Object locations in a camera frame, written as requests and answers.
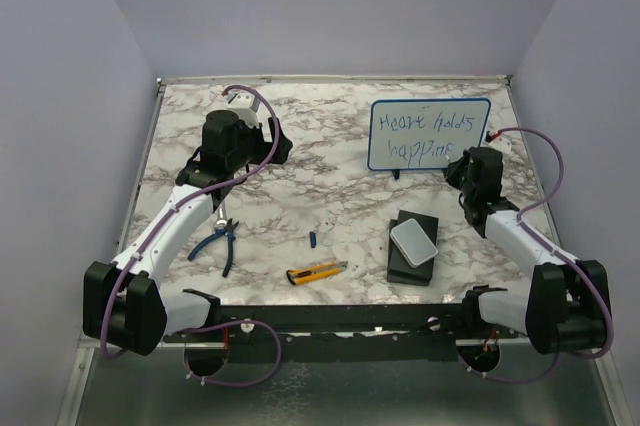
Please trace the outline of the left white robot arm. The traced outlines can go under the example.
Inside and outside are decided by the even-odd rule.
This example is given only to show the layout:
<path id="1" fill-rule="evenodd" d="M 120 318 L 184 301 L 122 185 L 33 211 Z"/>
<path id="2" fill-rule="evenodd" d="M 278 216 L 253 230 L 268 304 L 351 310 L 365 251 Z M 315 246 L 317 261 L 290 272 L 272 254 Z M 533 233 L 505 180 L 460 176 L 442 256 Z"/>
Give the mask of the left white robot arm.
<path id="1" fill-rule="evenodd" d="M 223 204 L 234 185 L 292 148 L 275 115 L 266 140 L 251 110 L 207 114 L 201 144 L 177 174 L 157 216 L 109 263 L 93 262 L 83 278 L 85 335 L 142 356 L 168 335 L 189 330 L 206 341 L 220 331 L 217 297 L 193 289 L 164 296 L 161 284 L 192 234 Z"/>

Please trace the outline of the blue marker cap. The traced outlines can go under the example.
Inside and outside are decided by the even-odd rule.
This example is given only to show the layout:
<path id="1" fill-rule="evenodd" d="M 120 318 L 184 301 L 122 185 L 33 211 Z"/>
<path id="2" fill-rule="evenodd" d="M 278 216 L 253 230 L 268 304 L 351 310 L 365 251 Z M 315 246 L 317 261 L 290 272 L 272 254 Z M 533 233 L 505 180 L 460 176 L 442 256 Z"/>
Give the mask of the blue marker cap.
<path id="1" fill-rule="evenodd" d="M 310 246 L 311 246 L 311 248 L 312 248 L 312 249 L 313 249 L 313 248 L 316 248 L 316 246 L 317 246 L 317 237 L 316 237 L 316 233 L 315 233 L 315 232 L 313 232 L 313 231 L 311 231 L 311 232 L 309 233 L 309 239 L 310 239 Z"/>

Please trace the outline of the blue framed whiteboard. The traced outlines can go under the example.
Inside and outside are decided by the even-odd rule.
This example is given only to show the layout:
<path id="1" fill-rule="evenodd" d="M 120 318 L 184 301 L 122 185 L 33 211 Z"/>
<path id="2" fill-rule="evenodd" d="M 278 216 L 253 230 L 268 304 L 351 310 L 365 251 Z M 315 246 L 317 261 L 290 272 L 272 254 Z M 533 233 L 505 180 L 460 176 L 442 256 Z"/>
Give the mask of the blue framed whiteboard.
<path id="1" fill-rule="evenodd" d="M 487 98 L 379 99 L 370 108 L 371 171 L 435 171 L 478 147 L 491 112 Z"/>

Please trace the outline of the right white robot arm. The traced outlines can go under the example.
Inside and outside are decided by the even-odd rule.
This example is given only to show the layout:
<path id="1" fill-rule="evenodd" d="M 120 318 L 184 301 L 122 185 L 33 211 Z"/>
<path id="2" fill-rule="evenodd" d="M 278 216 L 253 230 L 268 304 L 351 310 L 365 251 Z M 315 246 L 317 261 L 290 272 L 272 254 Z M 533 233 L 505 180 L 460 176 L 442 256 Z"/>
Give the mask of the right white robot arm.
<path id="1" fill-rule="evenodd" d="M 504 326 L 528 337 L 541 354 L 606 350 L 613 333 L 605 267 L 564 251 L 527 223 L 502 196 L 502 173 L 501 152 L 471 147 L 447 166 L 445 180 L 459 190 L 467 222 L 530 278 L 529 293 L 473 287 L 462 300 L 461 329 L 481 337 Z"/>

